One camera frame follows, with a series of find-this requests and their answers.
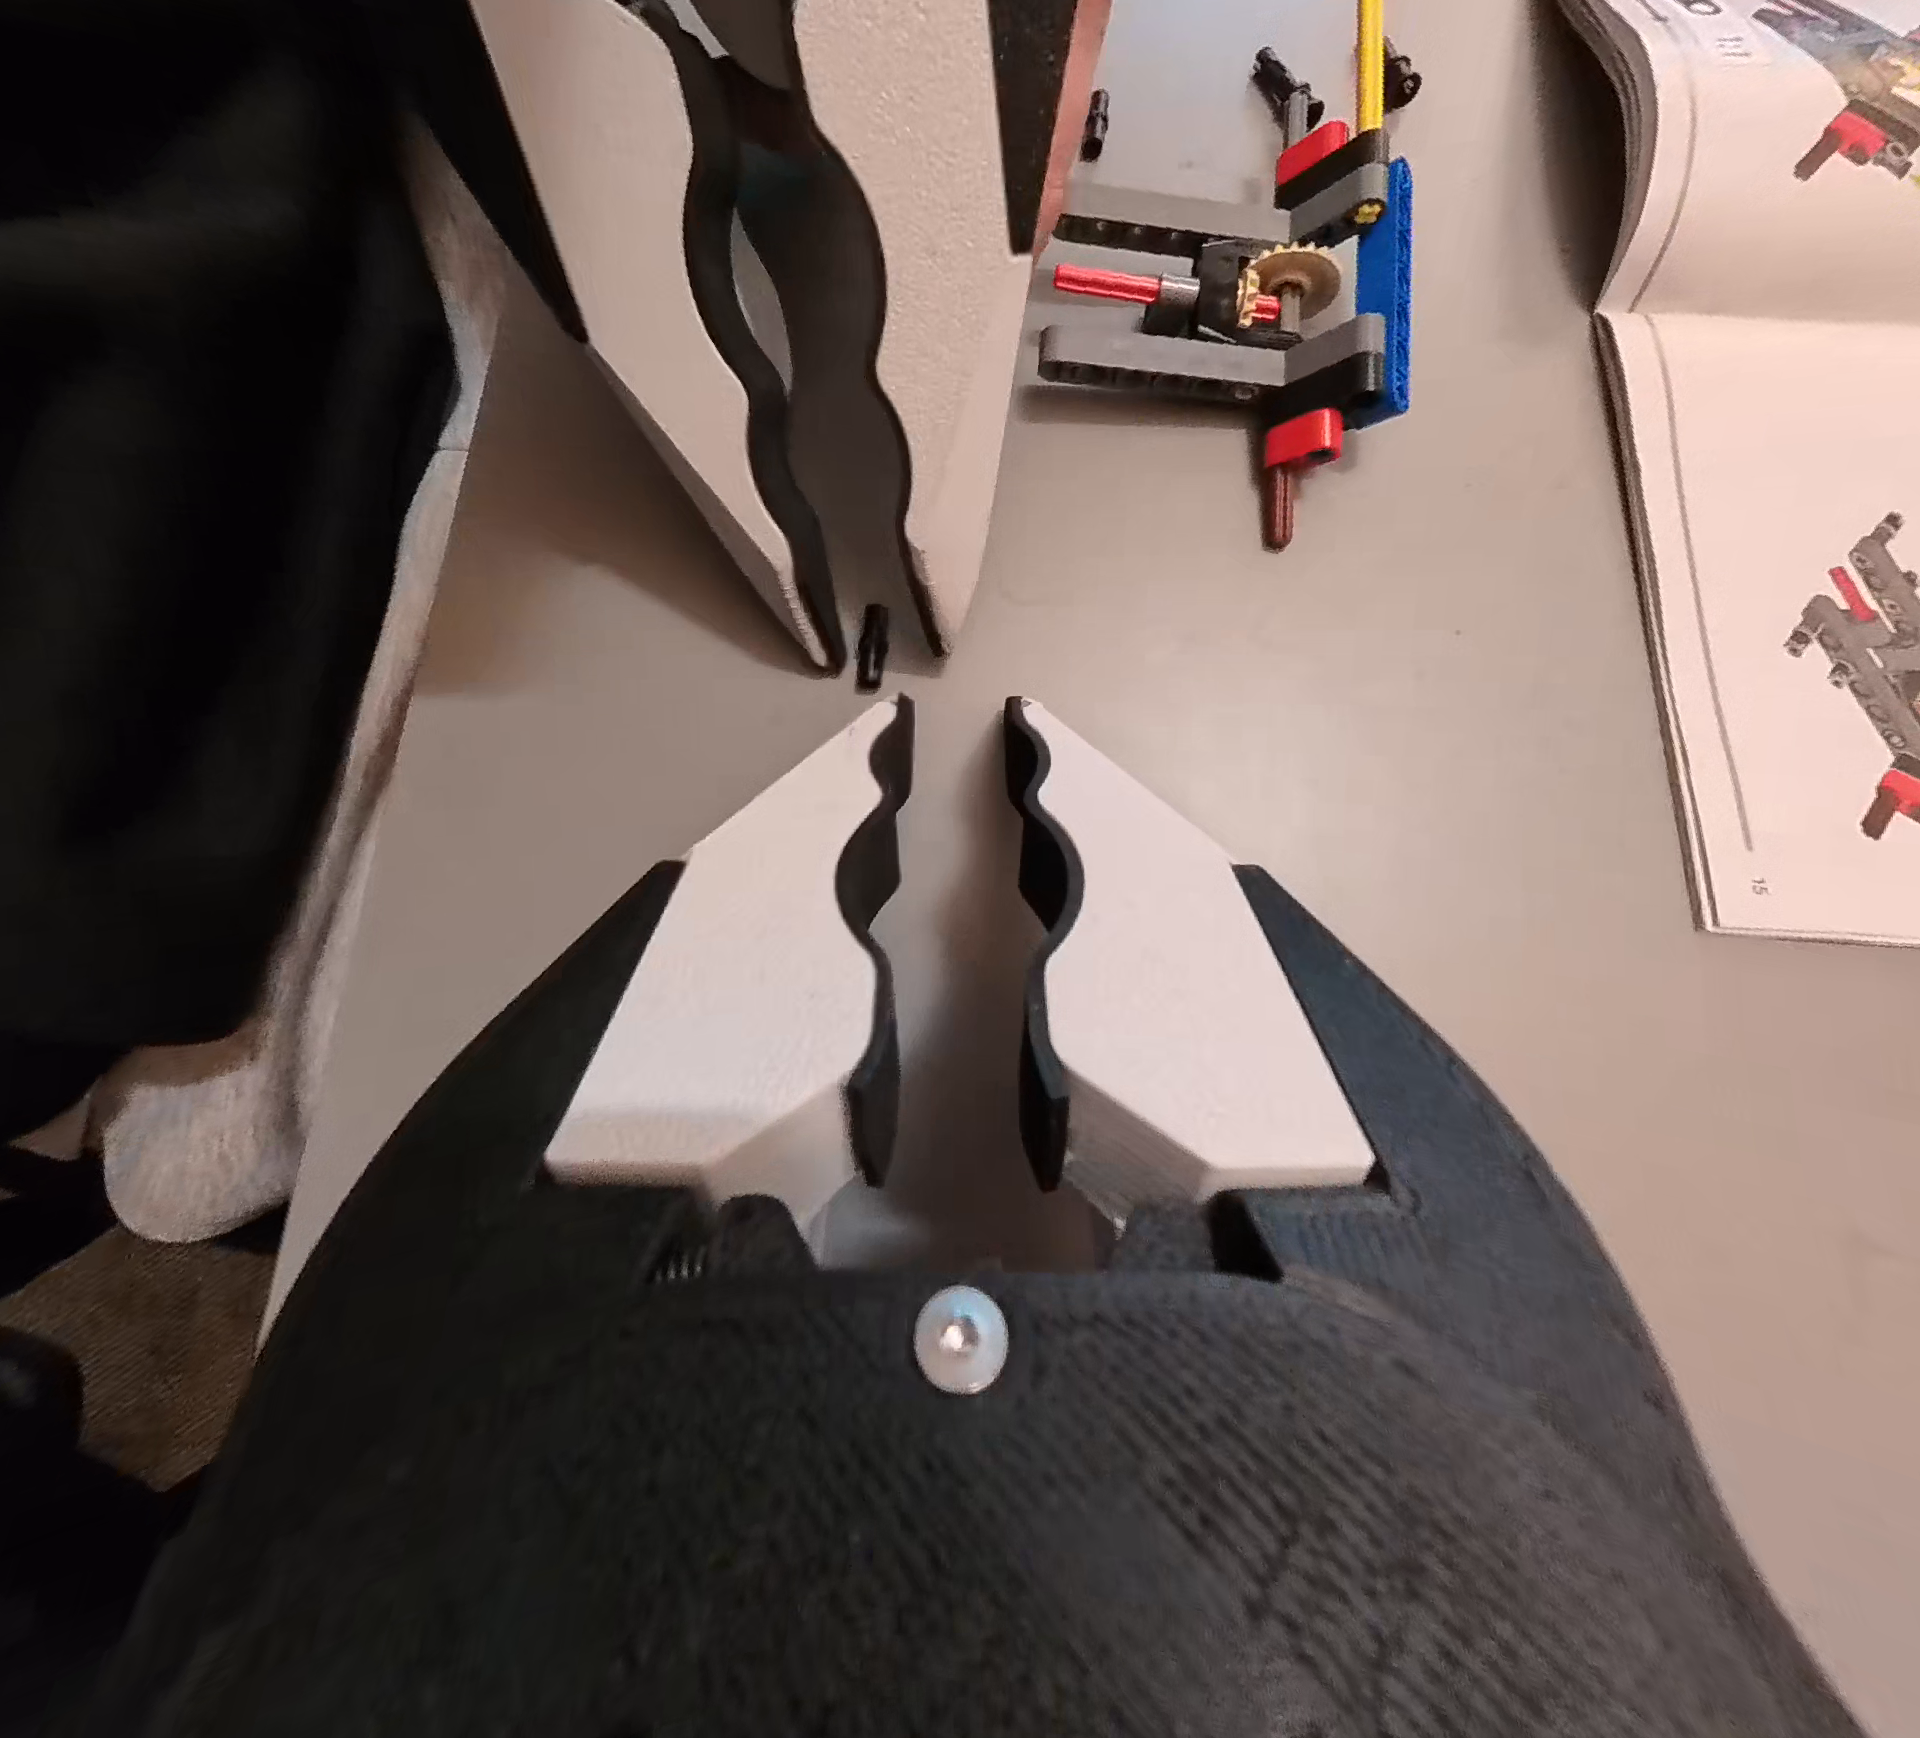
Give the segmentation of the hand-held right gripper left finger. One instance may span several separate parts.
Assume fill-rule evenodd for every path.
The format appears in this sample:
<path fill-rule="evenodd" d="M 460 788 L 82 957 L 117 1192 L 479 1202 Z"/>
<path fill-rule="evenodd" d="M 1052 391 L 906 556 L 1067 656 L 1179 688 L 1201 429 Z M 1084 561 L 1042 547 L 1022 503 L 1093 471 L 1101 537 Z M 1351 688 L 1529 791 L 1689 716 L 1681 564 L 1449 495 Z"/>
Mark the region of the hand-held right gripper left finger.
<path fill-rule="evenodd" d="M 768 1197 L 806 1238 L 900 1128 L 893 967 L 918 710 L 873 704 L 693 846 L 544 1153 L 571 1185 Z"/>

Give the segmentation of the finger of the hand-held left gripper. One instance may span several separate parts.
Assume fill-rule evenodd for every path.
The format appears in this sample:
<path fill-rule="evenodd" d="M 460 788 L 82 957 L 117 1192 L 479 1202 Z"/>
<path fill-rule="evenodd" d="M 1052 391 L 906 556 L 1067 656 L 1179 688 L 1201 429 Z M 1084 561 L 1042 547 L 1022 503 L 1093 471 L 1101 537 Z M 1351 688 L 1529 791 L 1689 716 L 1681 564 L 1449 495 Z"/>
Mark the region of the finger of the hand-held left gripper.
<path fill-rule="evenodd" d="M 589 355 L 810 663 L 848 665 L 787 386 L 741 302 L 723 62 L 664 0 L 468 0 Z"/>
<path fill-rule="evenodd" d="M 904 452 L 900 547 L 949 659 L 990 543 L 1031 277 L 1001 122 L 996 0 L 792 0 L 807 117 L 873 228 L 870 367 Z"/>

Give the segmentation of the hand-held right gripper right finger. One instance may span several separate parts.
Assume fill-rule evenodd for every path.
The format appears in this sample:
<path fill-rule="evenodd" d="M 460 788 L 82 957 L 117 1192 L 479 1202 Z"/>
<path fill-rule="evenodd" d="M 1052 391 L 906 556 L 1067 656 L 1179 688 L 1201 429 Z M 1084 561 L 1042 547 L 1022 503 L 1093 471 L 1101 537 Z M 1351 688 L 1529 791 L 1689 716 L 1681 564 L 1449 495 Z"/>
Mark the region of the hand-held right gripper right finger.
<path fill-rule="evenodd" d="M 1039 701 L 1001 713 L 1026 970 L 1022 1145 L 1121 1235 L 1142 1211 L 1341 1193 L 1378 1152 L 1230 853 Z"/>

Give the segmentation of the partly built lego chassis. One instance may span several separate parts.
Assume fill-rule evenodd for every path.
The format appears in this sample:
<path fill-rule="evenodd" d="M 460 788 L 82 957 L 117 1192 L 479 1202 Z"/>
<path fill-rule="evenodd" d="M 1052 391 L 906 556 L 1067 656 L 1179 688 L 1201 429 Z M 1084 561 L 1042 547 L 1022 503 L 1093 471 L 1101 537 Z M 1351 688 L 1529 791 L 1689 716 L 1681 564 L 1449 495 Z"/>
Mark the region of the partly built lego chassis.
<path fill-rule="evenodd" d="M 1281 131 L 1266 202 L 1095 185 L 1063 211 L 1044 382 L 1245 409 L 1263 550 L 1290 547 L 1301 479 L 1412 392 L 1414 175 L 1382 114 L 1385 0 L 1355 0 L 1355 107 Z"/>

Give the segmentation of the open lego instruction booklet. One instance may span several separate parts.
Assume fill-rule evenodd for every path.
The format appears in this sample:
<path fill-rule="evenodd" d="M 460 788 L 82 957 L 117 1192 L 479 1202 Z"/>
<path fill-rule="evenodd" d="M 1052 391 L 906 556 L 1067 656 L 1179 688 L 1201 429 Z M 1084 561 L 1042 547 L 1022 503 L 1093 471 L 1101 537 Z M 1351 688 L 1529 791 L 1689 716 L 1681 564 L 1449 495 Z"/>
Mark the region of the open lego instruction booklet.
<path fill-rule="evenodd" d="M 1620 95 L 1593 327 L 1697 926 L 1919 941 L 1919 0 L 1557 0 Z"/>

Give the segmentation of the person's left hand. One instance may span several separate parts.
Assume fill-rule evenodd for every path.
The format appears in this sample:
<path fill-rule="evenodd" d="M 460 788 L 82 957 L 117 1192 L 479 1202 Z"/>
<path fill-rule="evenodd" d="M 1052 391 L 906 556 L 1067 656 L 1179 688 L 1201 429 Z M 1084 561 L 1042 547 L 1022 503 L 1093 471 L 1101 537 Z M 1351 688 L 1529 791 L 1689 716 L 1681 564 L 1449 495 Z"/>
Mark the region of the person's left hand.
<path fill-rule="evenodd" d="M 1079 113 L 1079 122 L 1072 128 L 1069 160 L 1084 164 L 1078 156 L 1084 125 L 1091 95 L 1100 88 L 1097 67 L 1111 24 L 1114 0 L 1078 0 L 1078 17 L 1069 51 L 1072 82 L 1067 87 L 1066 109 Z"/>

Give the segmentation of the person's black clothing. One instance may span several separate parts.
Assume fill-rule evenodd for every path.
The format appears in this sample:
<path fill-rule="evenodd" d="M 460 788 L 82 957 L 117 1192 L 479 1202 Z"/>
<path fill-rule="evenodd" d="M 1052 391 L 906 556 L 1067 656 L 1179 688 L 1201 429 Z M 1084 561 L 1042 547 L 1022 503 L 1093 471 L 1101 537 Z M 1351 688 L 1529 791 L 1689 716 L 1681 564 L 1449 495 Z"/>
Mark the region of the person's black clothing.
<path fill-rule="evenodd" d="M 453 353 L 358 0 L 2 0 L 4 1141 L 253 1012 Z"/>

